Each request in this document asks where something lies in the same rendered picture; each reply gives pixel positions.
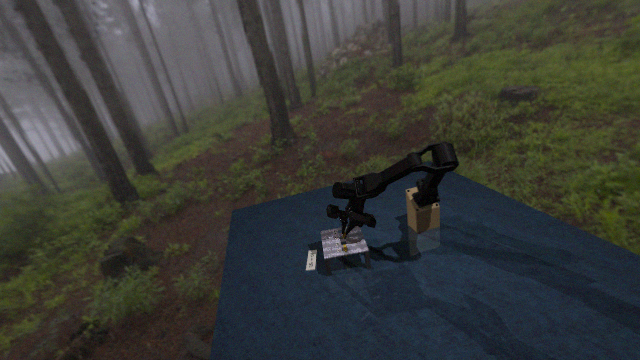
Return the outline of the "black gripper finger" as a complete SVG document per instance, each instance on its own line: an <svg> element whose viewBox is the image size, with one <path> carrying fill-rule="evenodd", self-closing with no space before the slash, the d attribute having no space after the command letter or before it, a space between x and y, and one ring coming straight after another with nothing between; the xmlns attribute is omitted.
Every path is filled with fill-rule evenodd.
<svg viewBox="0 0 640 360"><path fill-rule="evenodd" d="M340 215L339 215L339 219L340 219ZM341 220L341 219L340 219L340 221L342 222L342 234L344 234L344 231L345 231L345 228L346 228L346 225L347 225L348 221L344 221L344 220Z"/></svg>
<svg viewBox="0 0 640 360"><path fill-rule="evenodd" d="M352 225L350 225L350 221L349 221L348 227L347 227L347 229L346 229L346 235L347 235L347 234L348 234L348 233L349 233L349 232L350 232L354 227L356 227L356 226L352 226Z"/></svg>

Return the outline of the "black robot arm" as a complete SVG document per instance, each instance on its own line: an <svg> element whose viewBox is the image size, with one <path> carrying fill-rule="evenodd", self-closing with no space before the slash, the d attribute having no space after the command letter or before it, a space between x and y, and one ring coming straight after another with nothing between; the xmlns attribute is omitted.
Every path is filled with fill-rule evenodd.
<svg viewBox="0 0 640 360"><path fill-rule="evenodd" d="M432 151L431 166L423 164L421 156ZM412 197L418 207L433 205L440 201L438 185L446 172L453 171L459 165L452 143L439 142L427 145L421 151L412 152L406 158L393 164L379 173L370 173L353 178L353 183L336 182L332 188L334 198L352 199L358 203L365 203L366 199L375 198L384 192L387 185L396 180L418 171L428 172L426 178L417 179L417 191ZM360 183L362 180L363 184ZM356 209L352 205L346 216L350 225L362 227L370 222L371 216L363 213L363 209Z"/></svg>

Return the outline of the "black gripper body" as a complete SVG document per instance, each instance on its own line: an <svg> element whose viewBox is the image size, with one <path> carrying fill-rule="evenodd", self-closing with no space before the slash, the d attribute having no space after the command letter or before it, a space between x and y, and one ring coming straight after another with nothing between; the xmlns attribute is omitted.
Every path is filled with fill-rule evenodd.
<svg viewBox="0 0 640 360"><path fill-rule="evenodd" d="M355 208L356 208L356 209L364 209L364 203L358 203L358 202L355 202L355 201L354 201L354 200L352 200L352 199L351 199L351 200L349 199L349 202L348 202L347 206L345 207L345 211L339 210L339 207L338 207L338 206L336 206L336 205L331 205L331 204L329 204L329 205L327 206L327 209L326 209L326 211L327 211L327 216L328 216L328 217L330 217L330 218L334 218L334 219L336 219L336 218L338 218L338 217L339 217L339 215L340 215L340 219L341 219L341 220L347 221L348 217L346 216L346 213L347 213L348 209L349 209L352 205L355 205ZM365 213L365 214L369 214L369 213ZM367 224L367 226L368 226L368 227L373 227L373 228L374 228L374 227L375 227L375 225L376 225L376 220L375 220L375 218L374 218L373 214L369 214L369 215L371 216L371 219L370 219L369 224Z"/></svg>

